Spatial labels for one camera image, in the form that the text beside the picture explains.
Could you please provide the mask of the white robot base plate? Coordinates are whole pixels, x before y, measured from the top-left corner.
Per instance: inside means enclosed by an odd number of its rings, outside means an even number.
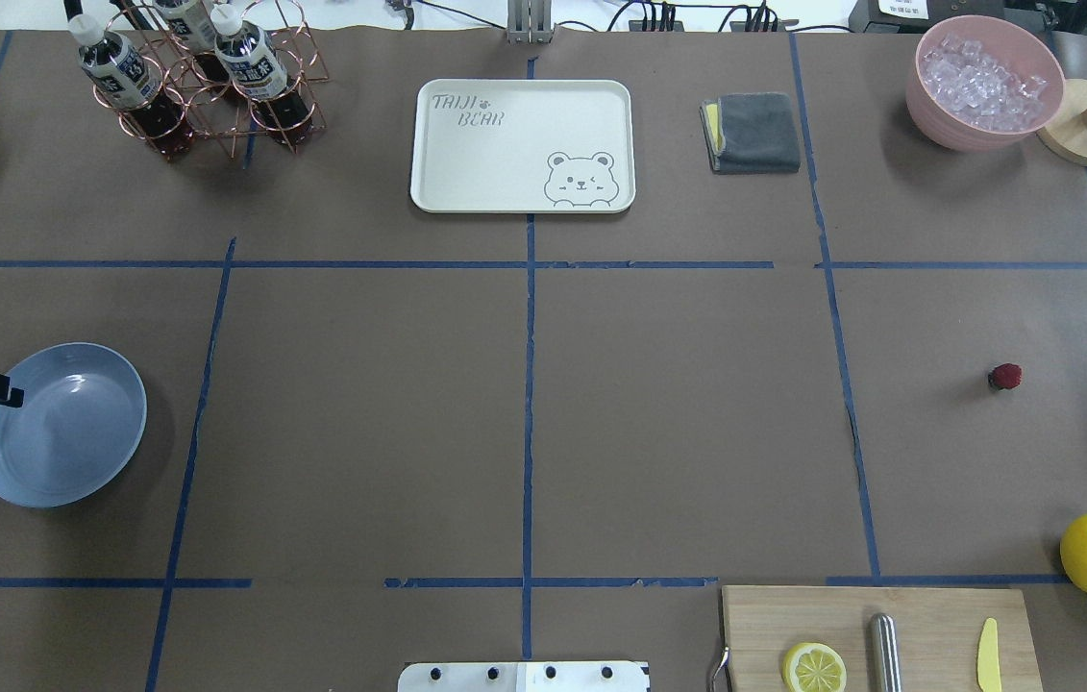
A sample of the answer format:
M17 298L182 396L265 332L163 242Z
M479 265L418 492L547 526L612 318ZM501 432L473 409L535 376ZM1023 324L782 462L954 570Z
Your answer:
M416 662L398 691L650 691L648 664L636 660Z

